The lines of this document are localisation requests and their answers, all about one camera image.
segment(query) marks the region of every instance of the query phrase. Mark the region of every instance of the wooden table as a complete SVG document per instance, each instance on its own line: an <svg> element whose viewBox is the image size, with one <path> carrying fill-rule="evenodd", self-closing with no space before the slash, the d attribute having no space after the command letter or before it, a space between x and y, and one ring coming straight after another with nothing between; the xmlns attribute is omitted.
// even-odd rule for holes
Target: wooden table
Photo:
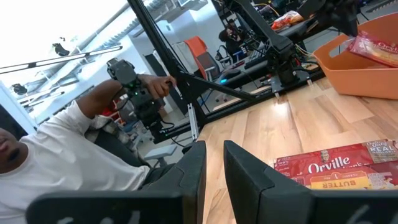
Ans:
<svg viewBox="0 0 398 224"><path fill-rule="evenodd" d="M207 147L203 223L236 223L225 182L224 140L272 165L282 156L383 138L398 139L398 101L339 95L327 78L207 124L198 138Z"/></svg>

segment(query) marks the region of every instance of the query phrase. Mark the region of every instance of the black metal frame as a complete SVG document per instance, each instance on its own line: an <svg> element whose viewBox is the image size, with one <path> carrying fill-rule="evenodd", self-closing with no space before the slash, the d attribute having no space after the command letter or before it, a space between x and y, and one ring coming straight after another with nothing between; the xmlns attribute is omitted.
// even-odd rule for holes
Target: black metal frame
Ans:
<svg viewBox="0 0 398 224"><path fill-rule="evenodd" d="M300 80L298 82L295 82L293 85L289 85L286 88L280 90L279 92L267 90L264 93L259 93L256 95L252 95L249 93L242 93L234 89L228 88L226 86L215 84L213 82L209 82L202 78L195 77L191 74L188 74L187 72L184 72L183 69L179 66L179 62L175 59L171 51L165 45L162 36L159 34L160 31L157 30L157 26L153 18L150 16L148 10L146 9L144 3L141 0L127 0L127 1L130 4L132 10L136 13L139 22L141 23L143 29L148 35L149 40L152 42L154 48L159 54L160 59L162 59L164 65L166 66L166 69L169 71L171 76L173 76L177 80L178 83L177 86L183 96L183 99L187 103L191 103L192 106L194 107L199 128L202 128L204 127L205 124L216 121L217 119L224 118L225 116L233 114L237 111L248 108L264 100L273 98L275 97L276 93L283 93L291 89L303 86L307 83L308 79L315 81L318 80L319 78L324 77L323 72L321 70L317 70L315 73L311 74L306 80ZM213 89L237 97L241 100L232 103L219 110L205 114L200 104L197 102L199 93L195 94L195 91L192 91L193 88L195 89L199 88L202 90ZM168 130L163 130L162 133L160 133L158 136L155 136L154 142L155 143L162 142L164 140L185 133L189 130L190 130L189 122L174 128L170 128Z"/></svg>

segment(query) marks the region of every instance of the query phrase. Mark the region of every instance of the orange bin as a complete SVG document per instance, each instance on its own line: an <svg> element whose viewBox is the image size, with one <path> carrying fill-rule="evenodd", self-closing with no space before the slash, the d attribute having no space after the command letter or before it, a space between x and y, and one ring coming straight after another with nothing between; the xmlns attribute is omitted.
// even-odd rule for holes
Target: orange bin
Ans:
<svg viewBox="0 0 398 224"><path fill-rule="evenodd" d="M398 12L378 17L358 26L381 40L398 44ZM336 57L329 53L348 40L340 35L314 51L323 72L340 94L398 100L398 68L389 68L348 51Z"/></svg>

